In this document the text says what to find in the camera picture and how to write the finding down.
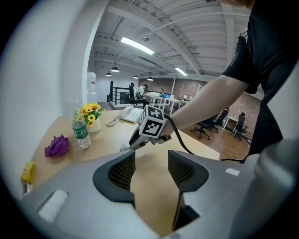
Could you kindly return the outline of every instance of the water bottle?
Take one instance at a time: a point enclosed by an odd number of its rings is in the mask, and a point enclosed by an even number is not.
[[[71,100],[70,120],[79,146],[81,148],[88,148],[91,141],[86,129],[84,115],[79,108],[77,99]]]

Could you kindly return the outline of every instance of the ceiling light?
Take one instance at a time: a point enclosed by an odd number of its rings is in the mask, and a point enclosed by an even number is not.
[[[186,74],[185,72],[183,72],[180,68],[176,68],[176,70],[177,70],[179,73],[181,73],[182,75],[187,76],[187,74]]]
[[[120,72],[120,70],[117,67],[112,67],[111,71],[113,71],[113,72]]]
[[[148,54],[150,54],[150,55],[153,55],[153,54],[155,53],[155,52],[152,51],[151,49],[148,49],[147,47],[142,46],[141,44],[139,44],[139,43],[137,43],[137,42],[134,42],[134,41],[132,41],[132,40],[126,38],[126,37],[123,37],[122,40],[121,40],[121,42],[126,43],[126,44],[129,44],[129,45],[131,45],[131,46],[133,46],[133,47],[136,47],[136,48],[138,48],[138,49],[140,49],[140,50],[143,50],[143,51],[145,51],[146,53],[148,53]]]

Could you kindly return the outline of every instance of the telephone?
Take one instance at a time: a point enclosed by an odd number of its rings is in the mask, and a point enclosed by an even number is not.
[[[141,113],[142,109],[134,108],[132,105],[130,105],[122,111],[120,119],[136,123]]]
[[[130,105],[121,112],[120,116],[116,117],[114,120],[107,123],[106,126],[113,127],[114,125],[117,124],[119,119],[136,123],[140,118],[142,112],[143,112],[142,109],[134,108],[132,105]]]

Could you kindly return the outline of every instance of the ceiling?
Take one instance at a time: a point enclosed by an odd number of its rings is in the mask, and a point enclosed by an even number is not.
[[[157,28],[185,17],[205,14]],[[97,67],[117,66],[138,74],[167,75],[176,67],[188,75],[216,77],[231,63],[249,11],[206,0],[112,0],[94,39]],[[120,40],[138,42],[149,55]]]

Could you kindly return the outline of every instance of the flower pot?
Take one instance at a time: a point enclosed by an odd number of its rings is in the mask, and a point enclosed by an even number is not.
[[[101,130],[102,125],[99,118],[93,122],[93,126],[86,126],[88,133],[94,133]]]

